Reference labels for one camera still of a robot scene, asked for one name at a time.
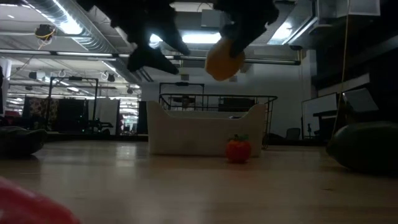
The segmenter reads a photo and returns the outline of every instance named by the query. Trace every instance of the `black chair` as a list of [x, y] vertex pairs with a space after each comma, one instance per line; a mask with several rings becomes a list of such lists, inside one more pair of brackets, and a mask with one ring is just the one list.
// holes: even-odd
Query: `black chair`
[[289, 128], [286, 131], [287, 140], [300, 140], [301, 129], [300, 128]]

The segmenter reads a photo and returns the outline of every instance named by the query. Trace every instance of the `wooden floor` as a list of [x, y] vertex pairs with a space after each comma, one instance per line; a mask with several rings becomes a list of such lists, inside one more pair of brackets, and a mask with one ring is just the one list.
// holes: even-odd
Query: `wooden floor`
[[245, 165], [152, 157], [147, 143], [51, 143], [0, 175], [83, 223], [398, 223], [398, 180], [355, 174], [321, 148], [271, 147]]

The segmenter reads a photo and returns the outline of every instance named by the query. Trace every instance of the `ceiling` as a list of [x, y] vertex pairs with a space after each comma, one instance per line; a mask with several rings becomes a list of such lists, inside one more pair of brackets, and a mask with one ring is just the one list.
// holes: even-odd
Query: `ceiling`
[[[72, 0], [57, 0], [59, 2], [66, 2]], [[267, 28], [267, 32], [255, 40], [246, 50], [246, 58], [275, 58], [275, 59], [289, 59], [295, 58], [296, 53], [286, 46], [272, 46], [271, 43], [274, 34], [280, 27], [289, 19], [289, 15], [300, 2], [308, 0], [290, 0], [278, 3], [277, 7], [280, 9], [280, 17], [277, 22]], [[30, 7], [12, 6], [4, 4], [6, 0], [0, 0], [0, 49], [29, 49], [29, 50], [53, 50], [53, 51], [68, 51], [68, 52], [87, 52], [87, 50], [78, 44], [71, 35], [66, 35], [60, 29], [57, 30], [56, 36], [51, 43], [44, 45], [41, 40], [33, 35], [34, 31], [40, 24], [53, 25], [46, 17], [38, 13]], [[178, 27], [183, 27], [184, 31], [203, 31], [200, 27], [201, 12], [203, 9], [209, 9], [211, 5], [199, 2], [176, 2], [173, 6], [178, 11], [176, 23]], [[90, 12], [84, 12], [85, 18], [99, 33], [106, 39], [106, 41], [113, 46], [118, 53], [130, 53], [134, 47], [127, 43], [124, 38], [123, 31], [113, 29], [109, 25], [109, 18], [104, 15], [99, 9], [94, 7]], [[176, 54], [176, 52], [165, 44], [161, 44], [165, 54]], [[210, 49], [211, 44], [189, 44], [188, 47], [192, 49], [192, 55], [205, 56]], [[30, 93], [48, 93], [49, 88], [45, 80], [32, 80], [28, 77], [30, 72], [43, 71], [45, 74], [58, 76], [63, 71], [68, 76], [81, 76], [86, 78], [99, 78], [100, 86], [113, 88], [102, 89], [100, 95], [113, 96], [132, 96], [127, 94], [129, 83], [123, 78], [125, 74], [118, 72], [121, 76], [115, 74], [115, 82], [108, 82], [106, 73], [115, 73], [112, 68], [107, 66], [103, 61], [95, 58], [52, 58], [40, 57], [31, 55], [3, 55], [4, 58], [12, 60], [12, 77], [10, 92], [27, 93], [23, 85], [34, 85], [34, 89]], [[187, 73], [190, 77], [190, 82], [215, 82], [209, 79], [209, 75], [204, 71], [204, 63], [200, 61], [176, 61], [181, 67], [181, 73]], [[153, 68], [145, 68], [147, 74], [154, 82], [177, 82], [180, 81], [180, 76], [173, 76], [160, 72]], [[140, 85], [142, 82], [147, 82], [141, 74], [135, 74], [138, 78], [133, 82]], [[78, 84], [80, 86], [86, 85], [85, 91], [79, 92], [80, 95], [91, 96], [94, 93], [89, 83]], [[71, 94], [65, 87], [56, 87], [54, 94]], [[133, 95], [139, 96], [141, 92], [135, 90]]]

